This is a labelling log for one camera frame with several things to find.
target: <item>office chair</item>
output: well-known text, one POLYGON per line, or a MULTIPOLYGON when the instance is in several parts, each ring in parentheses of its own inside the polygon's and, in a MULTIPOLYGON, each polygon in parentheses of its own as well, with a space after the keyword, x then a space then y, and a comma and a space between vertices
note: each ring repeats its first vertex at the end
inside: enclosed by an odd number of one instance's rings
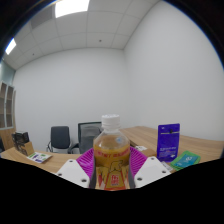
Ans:
POLYGON ((81 154, 93 148, 93 140, 102 132, 101 122, 88 122, 78 124, 79 148, 81 154))
POLYGON ((46 151, 53 152, 53 148, 67 149, 68 154, 73 154, 72 149, 78 147, 78 144, 72 144, 69 135, 69 127, 54 126, 51 127, 51 140, 47 145, 46 151))

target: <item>wooden desk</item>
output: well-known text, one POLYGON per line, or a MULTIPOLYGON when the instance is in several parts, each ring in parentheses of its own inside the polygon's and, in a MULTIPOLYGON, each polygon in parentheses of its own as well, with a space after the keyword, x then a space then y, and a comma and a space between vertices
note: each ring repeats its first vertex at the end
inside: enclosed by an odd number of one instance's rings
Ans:
MULTIPOLYGON (((157 150, 157 130, 143 126, 121 129, 131 141, 133 146, 145 146, 147 150, 142 151, 146 156, 156 156, 157 150)), ((201 156, 200 163, 219 159, 224 147, 224 141, 211 141, 187 136, 180 136, 178 155, 188 150, 201 156)), ((26 158, 15 148, 10 148, 1 154, 2 158, 34 165, 51 173, 56 173, 68 159, 77 159, 80 154, 59 154, 44 152, 52 155, 46 162, 39 164, 26 158)))
POLYGON ((59 153, 43 152, 39 150, 35 150, 35 152, 52 155, 52 157, 50 157, 47 161, 43 163, 36 163, 26 158, 25 155, 18 152, 14 147, 1 153, 1 156, 3 159, 8 159, 8 160, 16 161, 16 162, 33 165, 51 173, 57 173, 58 170, 64 165, 64 163, 67 160, 77 159, 80 156, 80 154, 59 154, 59 153))
MULTIPOLYGON (((131 145, 145 146, 156 153, 158 130, 144 126, 121 129, 131 145)), ((224 148, 224 141, 213 141, 180 135, 178 155, 188 150, 201 156, 200 163, 219 159, 224 148)))

